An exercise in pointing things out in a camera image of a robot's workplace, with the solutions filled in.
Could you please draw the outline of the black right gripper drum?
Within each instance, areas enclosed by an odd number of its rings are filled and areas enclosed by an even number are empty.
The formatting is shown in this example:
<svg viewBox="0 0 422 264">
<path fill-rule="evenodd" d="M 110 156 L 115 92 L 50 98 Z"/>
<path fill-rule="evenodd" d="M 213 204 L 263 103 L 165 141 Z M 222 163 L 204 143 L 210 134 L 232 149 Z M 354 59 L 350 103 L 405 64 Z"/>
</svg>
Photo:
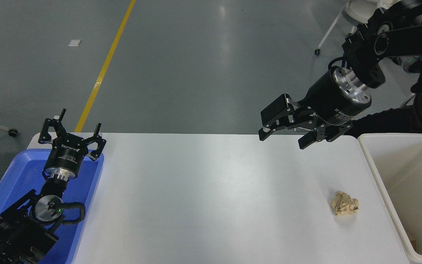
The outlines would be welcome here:
<svg viewBox="0 0 422 264">
<path fill-rule="evenodd" d="M 304 105 L 324 122 L 341 126 L 371 106 L 369 87 L 353 70 L 328 70 L 308 90 Z"/>
</svg>

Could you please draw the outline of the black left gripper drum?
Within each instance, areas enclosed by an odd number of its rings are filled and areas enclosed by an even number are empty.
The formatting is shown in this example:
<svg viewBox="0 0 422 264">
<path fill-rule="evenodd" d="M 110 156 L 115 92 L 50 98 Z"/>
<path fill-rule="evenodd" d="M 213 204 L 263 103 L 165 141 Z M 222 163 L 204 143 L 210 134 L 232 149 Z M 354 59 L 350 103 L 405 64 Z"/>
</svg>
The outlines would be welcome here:
<svg viewBox="0 0 422 264">
<path fill-rule="evenodd" d="M 65 169 L 70 173 L 80 172 L 84 157 L 88 154 L 88 145 L 92 144 L 83 137 L 72 133 L 58 135 L 54 140 L 45 133 L 45 143 L 51 142 L 52 150 L 45 164 L 45 173 L 56 169 Z"/>
</svg>

